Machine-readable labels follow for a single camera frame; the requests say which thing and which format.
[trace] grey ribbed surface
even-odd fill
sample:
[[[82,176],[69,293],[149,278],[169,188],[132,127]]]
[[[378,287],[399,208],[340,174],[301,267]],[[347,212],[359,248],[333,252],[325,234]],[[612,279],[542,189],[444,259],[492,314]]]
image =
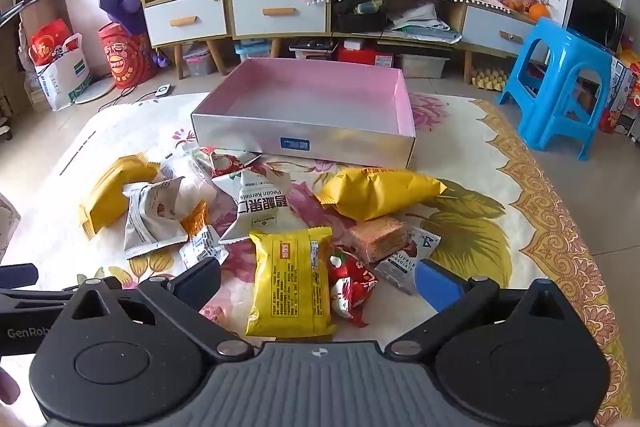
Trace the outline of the grey ribbed surface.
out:
[[[322,357],[316,356],[325,349]],[[49,427],[64,424],[51,421]],[[269,343],[258,357],[217,368],[186,407],[154,427],[471,427],[413,363],[373,343]]]

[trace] blue plastic stool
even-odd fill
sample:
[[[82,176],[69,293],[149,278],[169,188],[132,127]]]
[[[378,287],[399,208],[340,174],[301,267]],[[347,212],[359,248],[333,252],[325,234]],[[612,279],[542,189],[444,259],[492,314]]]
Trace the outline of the blue plastic stool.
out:
[[[544,79],[527,74],[527,65],[536,45],[543,41],[550,51]],[[554,135],[582,141],[580,160],[587,152],[602,117],[611,78],[611,55],[586,38],[569,33],[559,24],[542,18],[532,29],[511,71],[498,103],[512,96],[522,110],[518,134],[531,149],[544,150]],[[598,100],[591,115],[574,100],[580,70],[591,70],[600,77]],[[534,96],[531,89],[537,89]],[[572,112],[578,120],[567,118]]]

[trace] white drawer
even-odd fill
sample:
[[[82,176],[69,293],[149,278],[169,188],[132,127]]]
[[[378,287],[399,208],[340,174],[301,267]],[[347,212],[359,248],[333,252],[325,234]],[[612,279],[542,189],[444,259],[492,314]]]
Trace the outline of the white drawer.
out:
[[[145,8],[152,46],[226,35],[223,0],[175,0]]]
[[[462,40],[518,55],[522,49],[522,43],[527,39],[532,29],[533,24],[469,6],[466,9],[465,25],[462,28]],[[548,48],[540,43],[536,46],[531,59],[544,62],[547,51]]]
[[[279,33],[324,33],[325,3],[305,0],[231,0],[237,36]],[[269,10],[282,9],[283,14]]]

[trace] white remote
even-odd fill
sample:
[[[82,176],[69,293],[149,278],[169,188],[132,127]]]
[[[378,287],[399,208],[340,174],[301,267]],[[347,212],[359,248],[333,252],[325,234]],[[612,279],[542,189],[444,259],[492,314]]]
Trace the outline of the white remote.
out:
[[[169,94],[169,89],[171,89],[171,84],[164,84],[164,86],[158,87],[156,91],[156,98],[160,98],[161,96],[167,96]]]

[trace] floor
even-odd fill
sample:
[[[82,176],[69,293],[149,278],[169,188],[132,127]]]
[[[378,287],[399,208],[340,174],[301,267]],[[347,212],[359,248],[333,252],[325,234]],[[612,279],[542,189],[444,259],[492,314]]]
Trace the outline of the floor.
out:
[[[214,74],[176,81],[169,70],[138,86],[120,103],[133,102],[162,84],[174,84],[172,94],[204,92],[220,82]],[[459,74],[443,79],[409,79],[411,91],[495,100],[496,93],[467,86]],[[39,184],[72,142],[84,124],[108,100],[75,105],[59,112],[43,112],[18,118],[14,139],[0,143],[0,191],[24,213],[37,204]],[[514,123],[516,106],[503,106]],[[640,150],[621,135],[598,133],[591,158],[577,159],[578,146],[571,142],[552,144],[547,152],[534,155],[576,220],[582,237],[594,256],[610,302],[616,312],[626,347],[635,409],[640,417]]]

